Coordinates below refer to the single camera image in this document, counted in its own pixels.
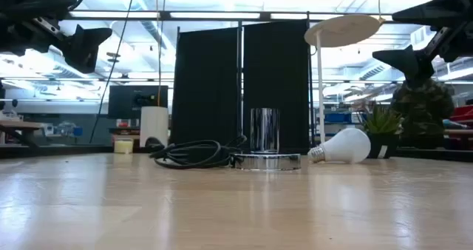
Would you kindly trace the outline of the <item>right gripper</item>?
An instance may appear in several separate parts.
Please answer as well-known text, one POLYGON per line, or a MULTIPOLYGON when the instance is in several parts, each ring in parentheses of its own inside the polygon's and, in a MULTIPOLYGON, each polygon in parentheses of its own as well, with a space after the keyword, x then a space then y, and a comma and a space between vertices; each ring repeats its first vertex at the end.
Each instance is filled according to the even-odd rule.
POLYGON ((431 0, 392 14, 392 20, 405 24, 431 26, 434 37, 423 50, 409 45, 403 50, 380 50, 373 58, 404 74, 408 87, 421 87, 434 74, 432 60, 438 55, 445 62, 473 56, 473 0, 431 0))

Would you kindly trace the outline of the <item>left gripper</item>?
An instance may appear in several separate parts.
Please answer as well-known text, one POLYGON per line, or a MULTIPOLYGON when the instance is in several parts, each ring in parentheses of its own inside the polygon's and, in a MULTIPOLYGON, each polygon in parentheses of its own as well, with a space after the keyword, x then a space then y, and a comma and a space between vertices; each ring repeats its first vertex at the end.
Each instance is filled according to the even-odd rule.
POLYGON ((112 30, 78 24, 75 33, 65 37, 57 20, 43 17, 62 15, 77 6, 78 0, 0 0, 0 53, 23 56, 28 49, 47 53, 51 45, 61 46, 68 65, 82 73, 94 72, 99 46, 112 30))

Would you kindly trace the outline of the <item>white lightbulb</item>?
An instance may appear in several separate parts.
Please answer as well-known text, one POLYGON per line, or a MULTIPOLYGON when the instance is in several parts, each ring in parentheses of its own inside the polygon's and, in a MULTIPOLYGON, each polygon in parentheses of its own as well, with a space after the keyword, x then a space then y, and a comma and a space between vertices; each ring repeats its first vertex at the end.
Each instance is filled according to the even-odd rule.
POLYGON ((371 150, 369 137, 360 129, 346 128, 307 153, 309 161, 360 163, 371 150))

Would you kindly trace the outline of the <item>chrome lamp base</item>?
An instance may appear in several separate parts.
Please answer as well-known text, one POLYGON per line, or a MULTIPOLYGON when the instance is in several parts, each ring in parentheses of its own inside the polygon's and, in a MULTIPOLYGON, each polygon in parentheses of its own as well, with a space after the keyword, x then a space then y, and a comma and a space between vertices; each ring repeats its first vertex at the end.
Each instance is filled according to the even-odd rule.
POLYGON ((279 124, 278 109, 252 109, 250 152, 248 154, 234 154, 235 167, 262 171, 300 169, 302 167, 300 154, 279 153, 279 124))

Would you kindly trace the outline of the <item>person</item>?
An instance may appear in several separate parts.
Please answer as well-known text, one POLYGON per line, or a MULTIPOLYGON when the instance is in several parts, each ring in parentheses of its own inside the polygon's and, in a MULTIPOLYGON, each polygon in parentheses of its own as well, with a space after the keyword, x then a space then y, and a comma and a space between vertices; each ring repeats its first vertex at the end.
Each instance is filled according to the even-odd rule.
POLYGON ((392 94, 391 109, 401 116, 400 146, 437 149, 443 146, 443 121, 455 106, 444 84, 431 78, 405 79, 392 94))

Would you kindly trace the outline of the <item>red storage bin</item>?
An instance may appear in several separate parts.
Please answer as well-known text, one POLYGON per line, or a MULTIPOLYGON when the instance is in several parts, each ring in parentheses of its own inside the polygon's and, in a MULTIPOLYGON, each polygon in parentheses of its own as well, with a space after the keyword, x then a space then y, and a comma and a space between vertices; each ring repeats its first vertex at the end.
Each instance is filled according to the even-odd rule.
POLYGON ((473 126, 473 105, 455 108, 454 113, 449 120, 459 124, 473 126))

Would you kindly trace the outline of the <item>black computer monitor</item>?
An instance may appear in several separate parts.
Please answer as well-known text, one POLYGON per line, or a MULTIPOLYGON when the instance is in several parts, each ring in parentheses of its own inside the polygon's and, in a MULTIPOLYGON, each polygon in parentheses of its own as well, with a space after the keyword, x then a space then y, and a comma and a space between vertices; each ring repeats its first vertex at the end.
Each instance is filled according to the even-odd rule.
POLYGON ((168 86, 112 86, 108 118, 140 118, 143 107, 168 107, 168 86))

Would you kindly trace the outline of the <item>potted succulent plant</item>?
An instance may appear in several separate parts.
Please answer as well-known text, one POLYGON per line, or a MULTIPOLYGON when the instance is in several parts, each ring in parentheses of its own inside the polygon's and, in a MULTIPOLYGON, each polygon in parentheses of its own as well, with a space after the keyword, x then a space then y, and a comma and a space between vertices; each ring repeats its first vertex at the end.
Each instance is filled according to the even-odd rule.
POLYGON ((376 101, 367 105, 364 112, 358 116, 370 139, 371 150, 368 158, 391 158, 398 147, 401 116, 376 101))

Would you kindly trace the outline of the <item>wooden workbench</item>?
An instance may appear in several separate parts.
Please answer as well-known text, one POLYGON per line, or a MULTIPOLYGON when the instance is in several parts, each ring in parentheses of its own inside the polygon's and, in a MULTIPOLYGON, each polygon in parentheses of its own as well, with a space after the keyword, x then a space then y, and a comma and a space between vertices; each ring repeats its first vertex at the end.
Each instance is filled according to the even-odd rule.
POLYGON ((20 144, 37 148, 34 141, 34 131, 42 128, 40 123, 25 121, 0 121, 0 132, 17 139, 20 144))

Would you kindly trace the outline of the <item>blue storage bin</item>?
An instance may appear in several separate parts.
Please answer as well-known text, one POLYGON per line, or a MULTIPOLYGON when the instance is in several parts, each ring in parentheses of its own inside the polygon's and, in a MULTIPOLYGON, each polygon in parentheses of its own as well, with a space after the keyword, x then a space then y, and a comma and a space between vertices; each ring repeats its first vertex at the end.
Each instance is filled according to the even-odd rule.
POLYGON ((359 124, 366 118, 365 113, 360 112, 336 112, 324 116, 324 122, 329 124, 359 124))

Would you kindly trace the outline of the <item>black folding screen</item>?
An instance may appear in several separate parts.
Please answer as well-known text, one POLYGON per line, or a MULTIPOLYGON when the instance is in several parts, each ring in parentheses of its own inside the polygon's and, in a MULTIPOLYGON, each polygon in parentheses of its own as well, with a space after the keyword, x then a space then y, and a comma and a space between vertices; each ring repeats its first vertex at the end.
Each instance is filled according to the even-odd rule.
POLYGON ((310 147, 305 20, 180 34, 174 70, 172 143, 226 144, 250 134, 251 110, 279 111, 279 150, 310 147))

